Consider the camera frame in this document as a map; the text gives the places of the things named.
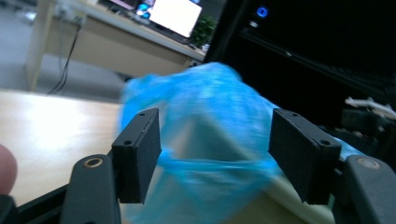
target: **blue plastic bag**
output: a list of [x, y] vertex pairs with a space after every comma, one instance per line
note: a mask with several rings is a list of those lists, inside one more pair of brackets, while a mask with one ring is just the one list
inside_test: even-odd
[[220, 223], [282, 174], [268, 153], [277, 106], [225, 64], [133, 79], [122, 101], [122, 129], [138, 112], [160, 108], [163, 153], [146, 203], [127, 206], [134, 224]]

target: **black machine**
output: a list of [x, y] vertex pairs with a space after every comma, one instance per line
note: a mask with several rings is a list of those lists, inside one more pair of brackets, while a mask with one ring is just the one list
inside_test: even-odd
[[121, 223], [120, 203], [144, 203], [161, 153], [158, 109], [142, 111], [107, 155], [78, 161], [68, 185], [16, 207], [0, 195], [0, 223]]
[[339, 127], [347, 97], [396, 108], [396, 2], [227, 1], [205, 62], [262, 96]]

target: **computer monitor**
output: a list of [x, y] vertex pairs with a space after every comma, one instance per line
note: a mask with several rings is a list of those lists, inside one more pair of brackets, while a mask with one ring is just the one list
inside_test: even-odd
[[191, 36], [202, 11], [200, 6], [191, 0], [155, 0], [152, 2], [154, 2], [152, 8], [147, 8], [146, 11], [147, 19], [186, 38]]

